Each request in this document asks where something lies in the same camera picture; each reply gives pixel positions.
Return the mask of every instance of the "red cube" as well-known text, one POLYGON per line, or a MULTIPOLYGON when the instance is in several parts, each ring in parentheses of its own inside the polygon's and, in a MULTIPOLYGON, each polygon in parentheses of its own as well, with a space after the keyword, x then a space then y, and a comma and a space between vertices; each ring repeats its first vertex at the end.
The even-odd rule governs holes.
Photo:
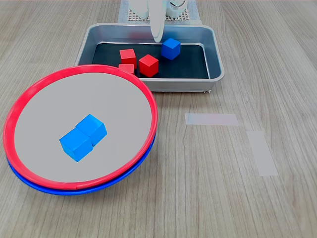
POLYGON ((137 68, 137 57, 135 56, 133 49, 121 50, 121 63, 127 64, 131 63, 134 65, 134 69, 137 68))
POLYGON ((159 72, 158 59, 151 55, 146 55, 139 60, 140 73, 144 74, 146 77, 153 77, 159 72))
POLYGON ((119 69, 122 69, 128 73, 134 74, 134 64, 132 63, 121 63, 119 69))

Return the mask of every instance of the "dark tray bottom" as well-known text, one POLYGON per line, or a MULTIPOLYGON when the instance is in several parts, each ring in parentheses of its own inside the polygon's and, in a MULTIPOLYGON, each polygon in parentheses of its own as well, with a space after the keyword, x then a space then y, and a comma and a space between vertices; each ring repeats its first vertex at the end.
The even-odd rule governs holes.
POLYGON ((124 49, 134 49, 138 61, 135 75, 139 78, 147 78, 139 72, 139 59, 147 54, 159 61, 159 72, 153 78, 209 78, 204 50, 199 45, 182 45, 180 55, 169 60, 161 55, 161 45, 101 43, 96 47, 92 64, 118 67, 119 51, 124 49))

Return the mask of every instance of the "red plate rim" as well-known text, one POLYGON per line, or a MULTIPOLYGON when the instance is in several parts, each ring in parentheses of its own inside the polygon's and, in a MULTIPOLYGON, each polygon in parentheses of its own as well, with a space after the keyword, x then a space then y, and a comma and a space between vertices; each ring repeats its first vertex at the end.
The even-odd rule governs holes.
POLYGON ((80 66, 62 69, 60 71, 57 71, 41 79, 40 81, 33 84, 30 88, 28 88, 19 97, 19 99, 15 102, 15 104, 11 108, 6 118, 6 121, 4 124, 4 130, 3 130, 3 145, 4 145, 7 158, 10 161, 11 165, 27 180, 32 181, 44 187, 48 187, 48 188, 62 189, 62 190, 78 190, 78 189, 84 189, 84 188, 97 186, 102 183, 108 182, 116 178, 117 176, 121 175, 126 170, 128 170, 131 166, 133 166, 149 148, 156 134, 157 126, 158 126, 158 107, 157 107, 155 98, 152 92, 149 90, 149 88, 145 85, 145 83, 142 82, 138 77, 130 73, 127 73, 119 68, 108 66, 108 65, 97 65, 97 64, 80 65, 80 66), (126 163, 124 166, 122 166, 118 170, 106 176, 103 176, 101 178, 97 178, 94 180, 90 180, 90 181, 84 181, 84 182, 56 182, 46 178, 42 178, 36 175, 35 173, 31 172, 26 166, 24 166, 24 164, 21 162, 21 160, 19 159, 17 155, 16 149, 15 149, 15 143, 14 143, 14 134, 15 134, 17 121, 24 107, 39 91, 41 91, 48 85, 58 80, 71 77, 74 75, 78 75, 78 74, 83 74, 83 73, 112 74, 112 75, 124 78, 128 80, 129 82, 133 83, 136 87, 138 87, 148 99, 151 112, 152 112, 152 122, 151 122, 149 135, 145 143, 143 144, 142 148, 139 150, 137 155, 133 157, 133 159, 131 159, 128 163, 126 163))

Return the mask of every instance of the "blue cube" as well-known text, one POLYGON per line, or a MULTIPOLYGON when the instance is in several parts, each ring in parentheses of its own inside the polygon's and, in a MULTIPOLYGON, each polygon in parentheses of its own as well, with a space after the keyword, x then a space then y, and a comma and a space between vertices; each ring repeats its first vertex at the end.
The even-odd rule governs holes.
POLYGON ((93 150, 91 139, 76 128, 63 136, 59 141, 65 153, 76 162, 80 161, 93 150))
POLYGON ((169 38, 162 44, 162 56, 169 60, 175 59, 180 54, 180 42, 169 38))
POLYGON ((97 145, 107 135, 105 125, 91 114, 78 123, 76 128, 90 137, 93 146, 97 145))

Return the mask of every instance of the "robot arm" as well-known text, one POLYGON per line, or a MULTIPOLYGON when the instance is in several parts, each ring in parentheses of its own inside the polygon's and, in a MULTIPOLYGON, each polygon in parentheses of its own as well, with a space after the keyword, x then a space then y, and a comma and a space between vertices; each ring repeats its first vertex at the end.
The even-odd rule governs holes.
POLYGON ((140 18, 150 19, 151 33, 155 42, 163 36, 165 16, 177 18, 187 7, 188 0, 129 0, 130 9, 140 18))

